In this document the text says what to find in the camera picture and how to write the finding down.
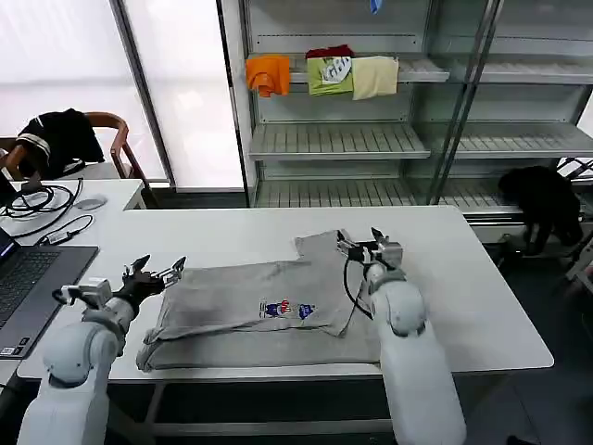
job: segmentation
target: black jacket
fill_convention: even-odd
[[[103,162],[103,151],[88,118],[75,109],[45,113],[29,122],[15,146],[24,146],[26,158],[19,170],[31,177],[57,179],[84,168],[84,162]]]

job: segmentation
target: white desk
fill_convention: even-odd
[[[377,227],[404,248],[403,268],[423,293],[436,334],[453,372],[474,373],[544,368],[552,356],[523,308],[461,213],[452,207],[392,207],[262,210],[130,210],[104,231],[101,251],[86,277],[120,284],[124,263],[152,254],[151,270],[187,256],[186,267],[214,267],[297,257],[292,239],[346,228],[354,239]],[[135,364],[145,331],[154,327],[162,297],[143,303],[132,322],[124,355],[112,381],[161,379],[274,380],[380,374],[371,364],[328,364],[249,369],[179,369],[143,373]],[[81,319],[82,305],[63,308],[20,377],[44,375],[44,345],[66,324]]]
[[[15,188],[20,189],[23,183],[13,183]],[[76,190],[77,181],[47,181],[44,184],[59,184],[66,186],[72,192]],[[95,223],[91,225],[87,230],[75,236],[71,241],[66,243],[69,246],[100,246],[102,240],[106,238],[103,233],[104,230],[111,230],[113,224],[107,224],[107,221],[117,218],[120,214],[127,209],[133,209],[142,203],[142,181],[137,179],[127,180],[108,180],[108,181],[84,181],[82,185],[82,191],[80,199],[93,197],[96,195],[103,195],[107,198],[107,203],[96,210],[85,211],[78,209],[71,209],[56,225],[56,227],[50,227],[47,230],[36,234],[27,236],[19,239],[19,243],[22,245],[31,245],[37,241],[44,233],[59,227],[59,225],[66,223],[73,218],[83,215],[92,214],[95,216]],[[53,218],[56,218],[56,214],[45,214],[40,215],[32,220],[27,221],[14,221],[7,217],[0,217],[0,227],[9,232],[10,234],[22,234],[29,232],[37,227],[50,222]],[[0,360],[0,383],[6,384],[19,367],[20,361],[18,360]]]

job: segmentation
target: black cable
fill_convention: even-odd
[[[39,227],[35,230],[31,230],[30,232],[26,232],[24,234],[12,235],[12,238],[18,239],[18,238],[24,238],[25,236],[38,234],[38,233],[42,232],[43,230],[45,230],[46,228],[51,227],[52,225],[57,223],[60,219],[62,219],[62,217],[68,212],[68,210],[70,210],[72,208],[72,206],[74,205],[74,201],[76,201],[76,199],[78,198],[79,194],[82,191],[82,178],[79,178],[78,184],[76,185],[76,191],[74,193],[70,192],[67,187],[64,187],[62,185],[42,185],[42,187],[43,188],[55,188],[56,190],[66,190],[69,194],[69,198],[64,204],[60,204],[59,206],[54,207],[54,208],[45,209],[45,210],[30,210],[30,213],[28,213],[27,216],[31,216],[34,213],[50,213],[50,212],[59,211],[59,210],[61,210],[61,212],[56,216],[56,218],[54,218],[54,220],[52,222],[49,222],[46,225],[43,225],[42,227]],[[13,204],[17,199],[27,196],[27,195],[30,195],[30,194],[31,194],[30,192],[17,192],[17,198],[15,200],[13,200],[12,203],[6,205],[6,210],[9,207],[13,208]],[[25,205],[29,206],[31,209],[34,209],[35,207],[37,207],[37,206],[31,206],[29,204],[25,204]],[[14,218],[9,213],[6,213],[6,215],[10,218]]]
[[[369,317],[372,320],[371,312],[364,309],[362,306],[360,306],[359,297],[358,296],[356,298],[352,297],[352,294],[350,293],[350,289],[348,289],[348,265],[349,264],[350,264],[350,258],[346,259],[346,262],[344,263],[344,290],[346,290],[346,295],[348,295],[348,298],[350,299],[350,301],[352,301],[354,303],[354,306],[356,308],[358,308],[362,313],[364,313],[367,317]]]
[[[81,227],[80,229],[76,229],[73,230],[72,232],[66,232],[66,238],[64,238],[63,240],[57,242],[57,243],[51,243],[49,242],[50,240],[50,235],[59,232],[60,230],[64,230],[66,227],[68,227],[69,225],[81,220],[82,218],[88,218],[89,222],[87,224],[85,224],[83,227]],[[80,232],[86,230],[95,220],[95,217],[93,215],[81,215],[81,216],[77,216],[76,218],[74,218],[73,220],[70,220],[68,222],[66,222],[65,224],[62,224],[61,226],[59,226],[57,229],[52,230],[51,232],[47,232],[45,235],[43,235],[41,238],[39,238],[37,240],[37,242],[34,244],[34,246],[41,246],[43,244],[46,244],[47,242],[49,242],[49,245],[51,246],[57,246],[67,240],[72,239],[74,236],[76,236],[77,234],[79,234]]]
[[[18,389],[11,387],[10,385],[5,385],[4,383],[0,383],[0,388],[8,389],[9,391],[14,392],[15,394],[22,395]]]
[[[54,197],[56,196],[56,190],[65,192],[68,195],[68,199],[59,206],[47,208],[47,204],[54,200]],[[46,198],[44,201],[37,204],[30,204],[27,199],[25,199],[26,197],[38,195],[41,193],[45,193]],[[12,200],[12,202],[6,204],[5,215],[12,218],[13,220],[18,220],[32,216],[35,213],[53,213],[66,208],[69,205],[69,202],[72,200],[72,197],[72,192],[70,192],[70,190],[63,185],[39,184],[33,189],[25,189],[25,186],[23,186],[23,189],[17,192],[16,197]]]

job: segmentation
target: cable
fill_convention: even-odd
[[[0,383],[0,388],[8,389],[9,391],[14,392],[15,394],[22,395],[22,392],[20,392],[18,389],[11,387],[10,385],[5,385],[4,383]]]
[[[34,213],[51,213],[51,212],[61,210],[61,212],[56,216],[56,218],[54,218],[54,220],[52,222],[49,222],[49,223],[43,225],[42,227],[39,227],[35,230],[31,230],[30,232],[26,232],[24,234],[12,235],[12,238],[19,239],[19,238],[24,238],[25,236],[38,234],[38,233],[42,232],[43,230],[47,229],[48,227],[51,227],[52,225],[57,223],[60,219],[62,219],[62,217],[68,212],[68,210],[70,210],[72,208],[72,206],[74,205],[74,201],[76,201],[76,198],[79,196],[79,194],[82,191],[82,178],[79,178],[78,184],[76,185],[76,191],[74,193],[70,192],[70,190],[67,187],[64,187],[62,185],[41,185],[41,188],[37,189],[35,192],[39,192],[39,191],[43,190],[45,193],[47,193],[48,199],[46,199],[43,202],[43,205],[47,205],[53,199],[55,192],[52,189],[63,190],[65,192],[67,192],[69,195],[68,200],[64,204],[60,204],[57,207],[44,209],[43,207],[40,207],[40,206],[42,206],[42,203],[36,204],[36,205],[29,204],[25,200],[24,197],[33,195],[33,193],[28,190],[21,190],[21,191],[17,192],[17,197],[10,204],[6,204],[5,215],[10,218],[13,218],[13,219],[24,218],[26,216],[28,217],[28,216],[33,215]],[[16,208],[14,207],[14,203],[18,199],[22,200],[23,208],[27,209],[28,212],[25,215],[13,216],[10,214],[10,211],[21,211],[21,210],[19,210],[19,207],[16,207]]]
[[[364,309],[362,306],[360,306],[359,297],[358,296],[356,298],[352,297],[352,294],[350,293],[350,289],[348,289],[348,265],[349,264],[350,264],[350,258],[346,259],[346,262],[344,263],[344,290],[346,290],[346,295],[348,295],[348,298],[350,299],[350,301],[352,301],[354,303],[354,306],[356,308],[359,308],[359,310],[362,313],[364,313],[367,317],[369,317],[372,320],[371,312]]]
[[[64,230],[69,225],[71,225],[83,218],[88,218],[89,222],[87,224],[85,224],[83,227],[81,227],[80,229],[73,230],[72,232],[66,232],[62,236],[59,236],[59,235],[52,236],[52,234],[55,234],[56,232],[59,232],[60,230]],[[76,236],[80,232],[86,230],[94,221],[95,221],[95,217],[93,215],[77,216],[73,220],[66,222],[65,224],[61,225],[57,229],[54,229],[51,232],[48,232],[45,235],[43,235],[41,238],[39,238],[37,240],[37,242],[34,245],[35,246],[58,246],[62,243],[65,243],[66,241],[71,240],[74,236]]]

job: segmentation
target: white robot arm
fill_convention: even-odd
[[[373,246],[364,252],[347,240],[338,240],[338,246],[368,267],[370,313],[381,342],[381,370],[397,443],[461,445],[466,437],[463,413],[423,297],[400,269],[401,245],[372,232],[375,242],[366,243]]]
[[[150,257],[126,268],[124,286],[111,294],[107,280],[64,286],[54,292],[63,303],[84,301],[88,309],[80,323],[59,331],[44,351],[47,376],[29,405],[20,427],[18,445],[102,445],[109,400],[111,364],[123,352],[130,322],[140,303],[181,278],[185,258],[161,273],[142,272]]]

